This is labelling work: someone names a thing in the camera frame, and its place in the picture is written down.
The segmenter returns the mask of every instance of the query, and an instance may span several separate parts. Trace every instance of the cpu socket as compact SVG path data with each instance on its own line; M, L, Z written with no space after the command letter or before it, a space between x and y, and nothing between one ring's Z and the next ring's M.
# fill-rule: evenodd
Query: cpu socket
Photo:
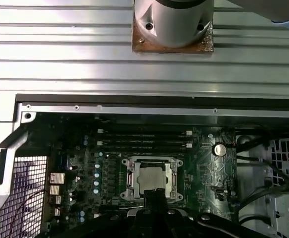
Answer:
M145 190L165 189L167 202L183 200L177 191L177 169L183 161L174 157L132 156L123 159L127 166L126 187L121 198L127 201L143 201Z

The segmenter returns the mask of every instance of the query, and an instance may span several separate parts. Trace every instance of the motherboard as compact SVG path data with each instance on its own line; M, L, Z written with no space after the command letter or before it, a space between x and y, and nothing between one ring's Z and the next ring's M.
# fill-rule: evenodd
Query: motherboard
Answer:
M50 172L51 225L70 229L108 210L141 207L162 188L169 207L229 220L237 199L234 131L218 127L114 124L68 128Z

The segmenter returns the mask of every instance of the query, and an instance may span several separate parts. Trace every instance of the mesh grille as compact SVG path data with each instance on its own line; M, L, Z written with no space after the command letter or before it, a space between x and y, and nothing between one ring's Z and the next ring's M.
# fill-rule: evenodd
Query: mesh grille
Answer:
M270 152L272 163L289 176L289 139L275 141ZM273 172L273 185L283 183L283 179Z
M0 238L32 238L41 227L47 157L15 158L11 195L0 210Z

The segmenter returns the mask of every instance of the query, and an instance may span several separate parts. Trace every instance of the aluminum panel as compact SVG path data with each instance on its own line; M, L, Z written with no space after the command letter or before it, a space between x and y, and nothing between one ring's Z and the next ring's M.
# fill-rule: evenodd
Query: aluminum panel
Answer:
M212 55L135 54L132 0L0 0L0 91L289 98L289 31L216 1Z

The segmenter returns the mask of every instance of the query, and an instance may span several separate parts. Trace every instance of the red wire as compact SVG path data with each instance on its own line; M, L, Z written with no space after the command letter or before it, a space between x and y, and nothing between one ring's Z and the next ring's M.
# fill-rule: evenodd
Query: red wire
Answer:
M40 191L37 191L37 192L33 193L31 196L29 196L25 201L23 201L23 202L21 203L21 205L19 206L19 208L16 210L16 213L15 213L15 215L14 215L14 217L13 217L12 222L11 222L11 226L10 226L8 238L10 238L11 235L12 235L13 225L14 225L14 222L15 222L15 219L16 219L17 215L19 215L20 209L25 205L25 203L26 203L28 200L30 200L32 197L34 197L35 195L37 195L37 194L40 193L40 192L46 192L48 196L50 195L49 192L47 192L46 190L43 189L43 190L40 190Z

